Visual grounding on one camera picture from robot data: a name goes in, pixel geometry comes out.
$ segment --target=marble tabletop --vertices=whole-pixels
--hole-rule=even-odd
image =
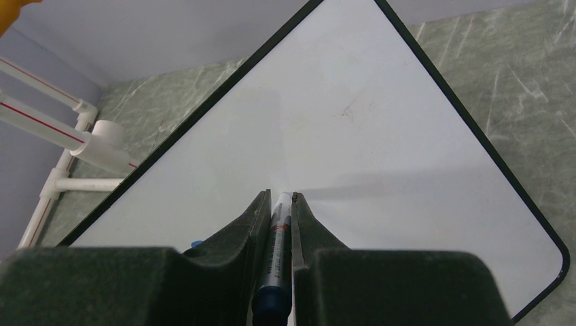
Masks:
[[[528,194],[576,253],[576,0],[549,0],[408,27]],[[99,119],[126,128],[139,160],[244,59],[107,88]],[[83,162],[73,177],[117,177]],[[67,192],[43,231],[55,245],[106,196]],[[576,272],[518,325],[574,325]]]

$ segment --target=red stripe on pipe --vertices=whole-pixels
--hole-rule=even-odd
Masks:
[[[41,83],[42,85],[48,87],[49,89],[51,89],[51,90],[53,90],[53,91],[55,91],[55,92],[58,92],[58,93],[62,94],[63,96],[67,97],[67,98],[70,98],[72,101],[74,101],[74,102],[76,102],[76,103],[80,103],[80,101],[77,100],[76,98],[73,98],[72,96],[64,93],[63,91],[59,90],[58,88],[55,88],[54,86],[49,85],[49,84],[45,83],[44,81],[41,81],[40,79],[32,76],[31,74],[27,73],[26,71],[23,71],[22,69],[14,66],[12,63],[10,63],[10,62],[8,62],[8,61],[6,61],[6,60],[3,60],[3,59],[0,59],[0,61],[1,61],[1,62],[4,62],[5,64],[7,64],[7,65],[9,65],[9,66],[11,66],[12,68],[18,70],[19,72],[25,74],[26,76],[34,79],[36,82]]]
[[[68,162],[68,165],[66,165],[66,171],[70,170],[70,165],[72,165],[72,162],[74,162],[74,156],[70,158],[70,162]]]
[[[18,109],[16,109],[16,108],[13,108],[13,107],[9,106],[8,104],[6,104],[6,103],[4,103],[4,102],[0,102],[0,105],[2,105],[3,107],[7,107],[8,109],[11,109],[12,111],[14,111],[14,112],[16,112],[16,113],[19,113],[19,114],[23,115],[24,117],[27,117],[27,118],[29,118],[29,119],[32,119],[32,120],[38,122],[39,124],[43,124],[44,126],[47,126],[48,128],[50,128],[50,129],[52,129],[52,130],[55,130],[55,131],[57,131],[57,132],[65,135],[65,136],[68,136],[68,137],[74,139],[75,141],[79,141],[80,143],[84,144],[84,141],[83,141],[83,140],[81,140],[81,139],[79,139],[79,138],[76,138],[76,137],[72,136],[71,134],[68,134],[68,133],[66,133],[66,132],[64,132],[64,131],[61,131],[60,129],[58,129],[58,128],[54,127],[54,126],[51,126],[51,125],[45,123],[44,121],[38,120],[38,119],[36,119],[35,117],[33,117],[32,115],[25,114],[24,112],[22,112],[22,111],[20,111],[20,110],[18,110]]]
[[[34,234],[32,234],[32,238],[30,238],[30,243],[28,244],[28,247],[32,245],[32,242],[34,242],[34,237],[36,237],[36,233],[40,229],[40,223],[44,219],[44,215],[46,215],[46,211],[48,210],[48,207],[50,206],[51,201],[52,201],[52,199],[49,199],[48,203],[46,204],[46,207],[44,207],[44,212],[42,212],[42,216],[40,217],[40,221],[38,221],[38,225],[36,225],[36,230],[34,230]]]

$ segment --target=whiteboard marker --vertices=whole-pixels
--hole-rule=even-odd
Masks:
[[[292,310],[292,194],[282,193],[270,221],[263,269],[252,299],[252,325],[286,326]]]

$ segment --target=yellow object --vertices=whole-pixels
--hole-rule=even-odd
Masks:
[[[0,0],[0,36],[18,19],[20,9],[32,2],[42,0]]]

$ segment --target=blue object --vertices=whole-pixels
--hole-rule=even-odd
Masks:
[[[292,294],[281,287],[263,287],[252,301],[252,325],[286,326],[292,310]]]

